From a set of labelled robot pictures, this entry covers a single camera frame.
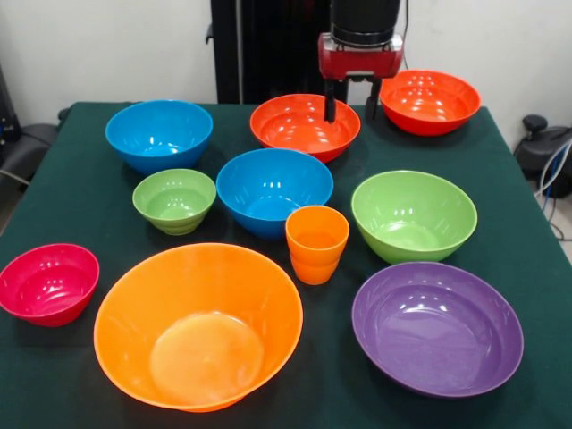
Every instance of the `large orange bowl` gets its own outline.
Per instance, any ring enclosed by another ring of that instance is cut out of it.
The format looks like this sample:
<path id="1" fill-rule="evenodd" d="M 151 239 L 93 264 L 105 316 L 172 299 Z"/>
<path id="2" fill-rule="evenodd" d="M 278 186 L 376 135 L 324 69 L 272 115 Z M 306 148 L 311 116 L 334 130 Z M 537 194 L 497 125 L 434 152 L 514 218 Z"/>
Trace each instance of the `large orange bowl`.
<path id="1" fill-rule="evenodd" d="M 295 149 L 328 163 L 341 155 L 359 133 L 351 107 L 336 100 L 336 120 L 324 120 L 324 96 L 290 94 L 261 104 L 250 116 L 250 129 L 264 147 Z"/>
<path id="2" fill-rule="evenodd" d="M 402 130 L 418 136 L 441 136 L 459 128 L 481 105 L 476 89 L 439 71 L 401 71 L 383 80 L 383 110 Z"/>
<path id="3" fill-rule="evenodd" d="M 207 412 L 270 380 L 301 329 L 298 291 L 276 263 L 201 243 L 128 271 L 99 308 L 94 345 L 104 373 L 132 398 Z"/>

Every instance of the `floor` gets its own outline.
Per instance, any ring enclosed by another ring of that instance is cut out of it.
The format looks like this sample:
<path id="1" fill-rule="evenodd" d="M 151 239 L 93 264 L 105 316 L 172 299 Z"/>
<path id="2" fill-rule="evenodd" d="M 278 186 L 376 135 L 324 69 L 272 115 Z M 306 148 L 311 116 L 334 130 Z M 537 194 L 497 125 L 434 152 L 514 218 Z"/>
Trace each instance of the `floor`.
<path id="1" fill-rule="evenodd" d="M 0 235 L 4 232 L 4 228 L 10 221 L 10 217 L 20 202 L 20 199 L 21 193 L 19 191 L 14 191 L 6 200 L 3 198 L 2 205 L 0 206 Z M 547 218 L 551 216 L 553 204 L 554 200 L 551 200 L 546 205 L 545 213 Z M 564 253 L 566 253 L 568 260 L 572 263 L 572 196 L 559 199 L 556 202 L 551 220 L 552 224 L 555 225 L 552 228 L 554 234 L 557 237 L 561 237 L 561 232 L 565 239 L 565 241 L 560 242 L 560 245 Z"/>

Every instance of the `small green bowl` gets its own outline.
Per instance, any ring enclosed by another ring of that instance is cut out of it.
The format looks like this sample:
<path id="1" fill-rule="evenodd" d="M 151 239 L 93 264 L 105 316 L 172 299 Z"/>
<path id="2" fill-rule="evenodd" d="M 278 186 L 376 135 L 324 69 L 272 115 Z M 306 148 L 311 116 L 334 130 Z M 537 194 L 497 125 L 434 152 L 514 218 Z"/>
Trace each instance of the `small green bowl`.
<path id="1" fill-rule="evenodd" d="M 201 172 L 186 169 L 156 172 L 133 191 L 137 211 L 169 235 L 196 230 L 215 199 L 215 183 Z"/>
<path id="2" fill-rule="evenodd" d="M 476 228 L 461 188 L 426 172 L 382 172 L 354 191 L 351 210 L 370 248 L 390 264 L 440 261 Z"/>

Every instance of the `red bowl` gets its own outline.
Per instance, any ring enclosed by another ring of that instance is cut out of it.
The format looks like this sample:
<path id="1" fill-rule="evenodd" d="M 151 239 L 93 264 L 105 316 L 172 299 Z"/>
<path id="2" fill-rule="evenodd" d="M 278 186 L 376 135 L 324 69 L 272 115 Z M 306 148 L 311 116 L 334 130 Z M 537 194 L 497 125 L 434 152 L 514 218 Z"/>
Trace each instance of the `red bowl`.
<path id="1" fill-rule="evenodd" d="M 383 80 L 383 110 L 402 130 L 418 136 L 441 136 L 456 130 L 481 105 L 476 89 L 439 71 L 401 71 Z"/>
<path id="2" fill-rule="evenodd" d="M 351 107 L 336 100 L 336 121 L 324 120 L 324 96 L 290 94 L 261 104 L 250 116 L 250 129 L 264 147 L 295 149 L 323 163 L 346 150 L 359 133 Z"/>
<path id="3" fill-rule="evenodd" d="M 0 307 L 32 324 L 62 326 L 86 308 L 98 278 L 99 263 L 86 248 L 33 248 L 0 273 Z"/>

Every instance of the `dark green cloth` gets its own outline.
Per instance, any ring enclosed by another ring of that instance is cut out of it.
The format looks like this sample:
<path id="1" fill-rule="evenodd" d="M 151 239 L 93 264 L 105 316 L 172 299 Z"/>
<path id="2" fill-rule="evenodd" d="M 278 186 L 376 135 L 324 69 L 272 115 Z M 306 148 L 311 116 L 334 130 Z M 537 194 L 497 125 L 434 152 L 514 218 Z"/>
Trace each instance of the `dark green cloth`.
<path id="1" fill-rule="evenodd" d="M 237 405 L 193 415 L 150 407 L 109 382 L 92 346 L 97 308 L 139 261 L 186 243 L 238 243 L 268 255 L 293 277 L 284 242 L 242 230 L 220 201 L 189 236 L 168 237 L 131 205 L 141 177 L 105 141 L 109 118 L 125 105 L 77 104 L 0 238 L 0 266 L 51 242 L 73 242 L 99 258 L 101 277 L 87 311 L 56 329 L 0 312 L 0 426 L 3 428 L 564 428 L 572 427 L 572 269 L 553 237 L 489 112 L 437 139 L 409 136 L 380 114 L 329 164 L 330 205 L 349 219 L 348 247 L 322 287 L 297 282 L 305 321 L 299 345 L 271 382 Z M 229 159 L 258 148 L 253 106 L 207 105 L 214 132 L 195 168 L 215 179 Z M 436 400 L 402 389 L 359 348 L 350 307 L 359 286 L 386 264 L 358 234 L 349 208 L 366 177 L 392 169 L 439 174 L 475 201 L 475 235 L 445 262 L 475 273 L 517 311 L 526 351 L 514 377 L 468 400 Z"/>

